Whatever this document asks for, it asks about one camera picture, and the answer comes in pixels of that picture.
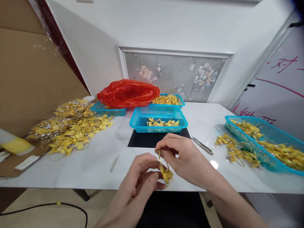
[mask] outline flower painting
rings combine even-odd
[[[125,53],[128,78],[151,83],[186,102],[206,102],[227,58]]]

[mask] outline framed painting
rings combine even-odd
[[[118,46],[126,79],[159,87],[186,102],[212,102],[234,53]]]

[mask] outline whiteboard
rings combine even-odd
[[[289,29],[287,39],[263,64],[231,111],[264,119],[304,141],[304,29]]]

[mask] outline table leg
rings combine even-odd
[[[84,189],[73,189],[73,191],[81,197],[85,202],[90,199],[90,196],[86,193]]]

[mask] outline left hand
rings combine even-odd
[[[150,168],[160,169],[160,165],[162,164],[150,153],[136,156],[108,211],[95,228],[135,227],[153,191],[166,187],[157,181],[162,179],[160,172],[147,172]]]

